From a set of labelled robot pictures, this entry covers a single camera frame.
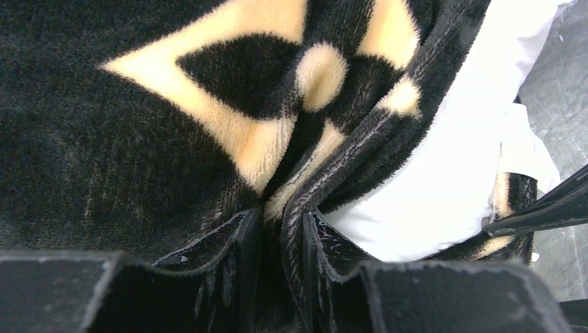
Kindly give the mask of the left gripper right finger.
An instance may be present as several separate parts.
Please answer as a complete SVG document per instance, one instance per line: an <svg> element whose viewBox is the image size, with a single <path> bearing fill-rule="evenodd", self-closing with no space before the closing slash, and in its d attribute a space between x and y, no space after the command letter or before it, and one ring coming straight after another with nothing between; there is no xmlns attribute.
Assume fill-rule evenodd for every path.
<svg viewBox="0 0 588 333"><path fill-rule="evenodd" d="M546 285L521 264L384 263L303 216L304 319L311 332L570 332Z"/></svg>

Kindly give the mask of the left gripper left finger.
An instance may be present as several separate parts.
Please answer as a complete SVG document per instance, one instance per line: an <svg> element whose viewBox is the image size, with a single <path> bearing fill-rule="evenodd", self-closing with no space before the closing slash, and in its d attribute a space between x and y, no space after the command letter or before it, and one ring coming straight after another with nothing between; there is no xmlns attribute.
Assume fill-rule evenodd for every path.
<svg viewBox="0 0 588 333"><path fill-rule="evenodd" d="M147 264L122 252L1 253L2 332L249 332L261 210Z"/></svg>

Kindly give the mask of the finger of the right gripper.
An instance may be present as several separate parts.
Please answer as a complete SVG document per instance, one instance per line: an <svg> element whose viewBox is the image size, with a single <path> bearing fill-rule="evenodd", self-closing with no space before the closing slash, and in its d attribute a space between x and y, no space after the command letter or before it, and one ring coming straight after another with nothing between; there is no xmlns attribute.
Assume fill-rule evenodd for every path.
<svg viewBox="0 0 588 333"><path fill-rule="evenodd" d="M565 228L587 223L587 166L583 166L528 208L483 228L490 237Z"/></svg>

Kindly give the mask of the white pillow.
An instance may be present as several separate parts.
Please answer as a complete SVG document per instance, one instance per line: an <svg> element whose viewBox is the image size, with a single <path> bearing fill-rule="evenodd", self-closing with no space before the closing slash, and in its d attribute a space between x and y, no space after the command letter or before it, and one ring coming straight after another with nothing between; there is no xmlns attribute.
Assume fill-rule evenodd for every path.
<svg viewBox="0 0 588 333"><path fill-rule="evenodd" d="M498 211L497 175L560 183L515 96L569 1L492 1L427 136L407 163L326 222L368 254L409 262L481 231Z"/></svg>

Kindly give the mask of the black pillowcase with beige flowers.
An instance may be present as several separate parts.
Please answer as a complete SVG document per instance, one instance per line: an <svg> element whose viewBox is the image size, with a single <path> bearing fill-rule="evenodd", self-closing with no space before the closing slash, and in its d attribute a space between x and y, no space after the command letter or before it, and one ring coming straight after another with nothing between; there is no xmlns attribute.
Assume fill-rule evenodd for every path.
<svg viewBox="0 0 588 333"><path fill-rule="evenodd" d="M426 137L489 1L2 1L1 247L146 261L262 206L255 332L309 332L302 215Z"/></svg>

